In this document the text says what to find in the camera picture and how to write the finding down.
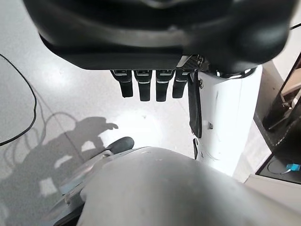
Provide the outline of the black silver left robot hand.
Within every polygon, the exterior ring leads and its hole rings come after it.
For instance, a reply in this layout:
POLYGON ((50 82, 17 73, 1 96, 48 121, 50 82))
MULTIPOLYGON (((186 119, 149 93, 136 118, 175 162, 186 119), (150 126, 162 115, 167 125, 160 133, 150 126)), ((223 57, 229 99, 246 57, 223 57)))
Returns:
POLYGON ((298 212, 233 178, 262 65, 284 48, 296 0, 26 0, 44 45, 110 70, 122 96, 188 88, 194 157, 124 137, 60 186, 43 226, 298 226, 298 212))

